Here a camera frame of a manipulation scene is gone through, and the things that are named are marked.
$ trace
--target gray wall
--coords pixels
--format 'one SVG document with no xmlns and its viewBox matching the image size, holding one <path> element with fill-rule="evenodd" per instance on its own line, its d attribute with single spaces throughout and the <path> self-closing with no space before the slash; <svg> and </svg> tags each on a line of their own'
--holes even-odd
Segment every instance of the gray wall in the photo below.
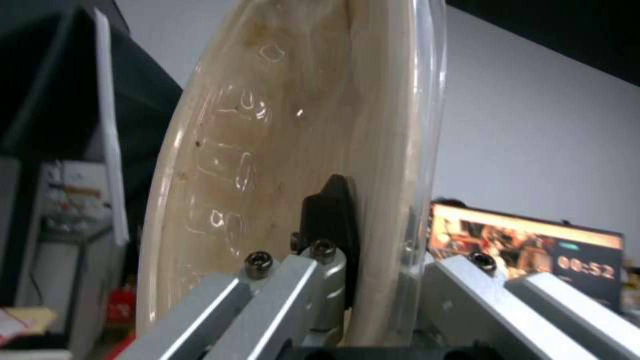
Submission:
<svg viewBox="0 0 640 360">
<path fill-rule="evenodd" d="M 117 0 L 185 86 L 232 0 Z M 435 196 L 619 231 L 640 261 L 640 88 L 449 8 Z"/>
</svg>

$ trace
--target timer display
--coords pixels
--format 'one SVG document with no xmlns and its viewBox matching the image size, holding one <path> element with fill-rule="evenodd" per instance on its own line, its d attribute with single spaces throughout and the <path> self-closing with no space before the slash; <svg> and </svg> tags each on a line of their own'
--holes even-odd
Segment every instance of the timer display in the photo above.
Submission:
<svg viewBox="0 0 640 360">
<path fill-rule="evenodd" d="M 569 259 L 566 256 L 558 257 L 558 266 L 565 270 L 571 269 L 574 272 L 596 277 L 603 277 L 610 280 L 614 280 L 616 277 L 615 269 L 609 265 L 598 264 L 594 262 L 586 263 L 581 261 L 580 259 Z"/>
</svg>

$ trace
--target screw head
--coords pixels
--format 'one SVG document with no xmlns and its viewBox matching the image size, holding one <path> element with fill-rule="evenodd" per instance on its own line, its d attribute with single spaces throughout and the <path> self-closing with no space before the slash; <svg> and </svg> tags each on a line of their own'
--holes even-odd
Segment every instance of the screw head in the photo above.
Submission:
<svg viewBox="0 0 640 360">
<path fill-rule="evenodd" d="M 310 255 L 322 265 L 330 264 L 335 258 L 335 244 L 327 239 L 316 240 L 311 244 Z"/>
<path fill-rule="evenodd" d="M 244 270 L 247 276 L 253 280 L 267 277 L 272 266 L 273 258 L 266 251 L 252 252 L 244 261 Z"/>
<path fill-rule="evenodd" d="M 489 276 L 493 276 L 496 269 L 498 269 L 498 264 L 495 263 L 493 257 L 485 254 L 484 252 L 472 252 L 469 254 L 468 258 L 473 264 Z"/>
</svg>

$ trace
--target red object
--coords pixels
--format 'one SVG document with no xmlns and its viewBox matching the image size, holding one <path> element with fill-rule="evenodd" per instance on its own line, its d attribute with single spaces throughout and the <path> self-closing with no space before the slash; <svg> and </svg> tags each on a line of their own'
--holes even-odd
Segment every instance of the red object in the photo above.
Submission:
<svg viewBox="0 0 640 360">
<path fill-rule="evenodd" d="M 130 289 L 118 289 L 109 296 L 107 326 L 132 324 L 136 319 L 136 293 Z"/>
</svg>

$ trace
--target screen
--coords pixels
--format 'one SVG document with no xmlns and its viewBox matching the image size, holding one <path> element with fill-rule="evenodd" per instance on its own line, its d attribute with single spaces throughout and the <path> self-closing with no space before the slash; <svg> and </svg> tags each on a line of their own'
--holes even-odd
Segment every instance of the screen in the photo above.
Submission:
<svg viewBox="0 0 640 360">
<path fill-rule="evenodd" d="M 550 272 L 619 311 L 621 234 L 442 204 L 431 210 L 429 251 L 436 259 L 484 252 L 507 280 Z"/>
</svg>

